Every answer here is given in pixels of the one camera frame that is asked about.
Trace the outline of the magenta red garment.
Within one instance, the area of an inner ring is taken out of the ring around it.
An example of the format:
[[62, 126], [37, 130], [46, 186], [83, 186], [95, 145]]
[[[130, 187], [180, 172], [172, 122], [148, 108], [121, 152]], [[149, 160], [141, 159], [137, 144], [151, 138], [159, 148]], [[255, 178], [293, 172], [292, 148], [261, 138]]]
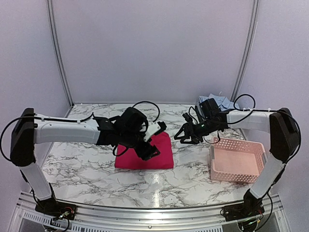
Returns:
[[129, 148], [125, 154], [115, 158], [114, 167], [129, 170], [173, 169], [174, 160], [169, 134], [162, 132], [159, 135], [153, 135], [151, 145], [155, 145], [160, 151], [158, 156], [143, 161], [137, 156], [133, 148]]

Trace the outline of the light blue shirt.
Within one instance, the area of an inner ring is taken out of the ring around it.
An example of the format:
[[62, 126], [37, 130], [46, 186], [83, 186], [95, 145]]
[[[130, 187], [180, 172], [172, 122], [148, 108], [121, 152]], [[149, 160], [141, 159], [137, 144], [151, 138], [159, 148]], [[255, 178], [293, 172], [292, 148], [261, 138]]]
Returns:
[[217, 95], [213, 95], [210, 94], [209, 96], [199, 96], [197, 99], [197, 104], [199, 105], [200, 103], [208, 100], [208, 99], [214, 99], [216, 104], [219, 106], [219, 108], [222, 111], [228, 110], [228, 109], [232, 109], [234, 110], [235, 107], [239, 109], [239, 105], [236, 103], [234, 106], [234, 102], [230, 101], [229, 98], [225, 97], [225, 96], [217, 96]]

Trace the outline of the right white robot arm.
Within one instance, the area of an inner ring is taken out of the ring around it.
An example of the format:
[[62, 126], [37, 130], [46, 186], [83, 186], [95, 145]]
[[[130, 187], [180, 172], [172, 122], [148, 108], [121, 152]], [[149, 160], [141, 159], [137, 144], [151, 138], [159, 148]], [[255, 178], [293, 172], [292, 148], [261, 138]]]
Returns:
[[250, 216], [258, 208], [258, 202], [266, 196], [279, 180], [288, 162], [301, 146], [301, 132], [288, 108], [279, 110], [227, 110], [217, 112], [193, 123], [188, 114], [186, 122], [174, 139], [182, 144], [197, 145], [212, 132], [227, 129], [258, 131], [269, 142], [221, 138], [211, 141], [210, 177], [215, 181], [250, 183], [239, 212]]

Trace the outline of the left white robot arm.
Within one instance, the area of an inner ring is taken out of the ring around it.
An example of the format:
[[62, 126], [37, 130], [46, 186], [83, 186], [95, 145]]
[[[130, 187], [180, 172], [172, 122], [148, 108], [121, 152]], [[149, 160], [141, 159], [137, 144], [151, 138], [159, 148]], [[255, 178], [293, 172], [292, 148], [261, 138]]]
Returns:
[[36, 114], [27, 108], [12, 122], [10, 162], [19, 168], [37, 198], [37, 208], [57, 215], [63, 206], [56, 199], [40, 165], [36, 161], [35, 146], [53, 143], [86, 143], [96, 146], [119, 145], [125, 151], [133, 149], [147, 161], [160, 154], [151, 144], [152, 137], [166, 129], [162, 121], [150, 122], [138, 109], [129, 107], [120, 116], [111, 118], [91, 115], [84, 119], [51, 117]]

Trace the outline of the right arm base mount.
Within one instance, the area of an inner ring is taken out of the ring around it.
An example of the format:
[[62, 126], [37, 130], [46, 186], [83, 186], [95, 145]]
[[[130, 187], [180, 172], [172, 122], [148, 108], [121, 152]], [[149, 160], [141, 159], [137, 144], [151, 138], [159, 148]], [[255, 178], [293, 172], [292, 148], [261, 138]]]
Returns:
[[221, 209], [220, 214], [226, 221], [233, 221], [250, 218], [253, 216], [261, 216], [264, 212], [265, 210], [263, 204], [247, 209], [244, 207], [244, 203], [236, 203], [224, 206]]

